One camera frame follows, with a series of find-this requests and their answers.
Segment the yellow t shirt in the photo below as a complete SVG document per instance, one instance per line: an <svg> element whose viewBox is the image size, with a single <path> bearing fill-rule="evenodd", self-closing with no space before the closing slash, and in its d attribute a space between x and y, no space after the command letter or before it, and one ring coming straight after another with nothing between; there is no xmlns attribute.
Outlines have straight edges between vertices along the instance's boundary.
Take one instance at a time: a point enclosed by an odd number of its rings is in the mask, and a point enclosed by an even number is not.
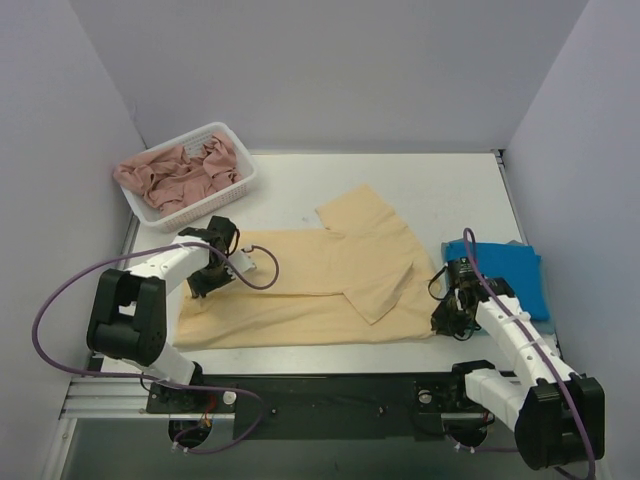
<svg viewBox="0 0 640 480"><path fill-rule="evenodd" d="M246 231L249 288L186 292L174 334L184 351L376 344L433 336L435 267L419 239L363 185L317 208L314 229Z"/></svg>

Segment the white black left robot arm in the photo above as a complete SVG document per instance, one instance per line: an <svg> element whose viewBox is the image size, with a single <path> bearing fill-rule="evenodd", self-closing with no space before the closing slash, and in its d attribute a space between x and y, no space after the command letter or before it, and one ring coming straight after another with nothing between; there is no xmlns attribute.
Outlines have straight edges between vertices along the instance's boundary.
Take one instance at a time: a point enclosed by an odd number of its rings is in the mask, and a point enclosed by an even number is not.
<svg viewBox="0 0 640 480"><path fill-rule="evenodd" d="M170 250L128 270L106 270L89 320L89 349L174 383L170 400L184 412L199 409L206 388L197 381L196 364L167 341L167 296L187 284L192 297L204 298L231 283L226 260L235 253L239 237L231 220L214 216L205 228L180 231Z"/></svg>

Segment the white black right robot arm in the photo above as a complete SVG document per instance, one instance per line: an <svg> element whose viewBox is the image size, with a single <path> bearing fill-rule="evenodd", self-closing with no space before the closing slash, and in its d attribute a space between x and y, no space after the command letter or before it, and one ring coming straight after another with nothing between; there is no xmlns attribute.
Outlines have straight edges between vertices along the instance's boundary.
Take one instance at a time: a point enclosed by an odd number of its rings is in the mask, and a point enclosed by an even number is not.
<svg viewBox="0 0 640 480"><path fill-rule="evenodd" d="M533 470L586 461L588 472L605 453L605 392L576 373L545 342L502 278L482 275L468 257L444 264L448 290L440 297L433 330L458 341L485 331L510 362L515 382L488 361L458 363L446 396L458 409L484 407L514 434Z"/></svg>

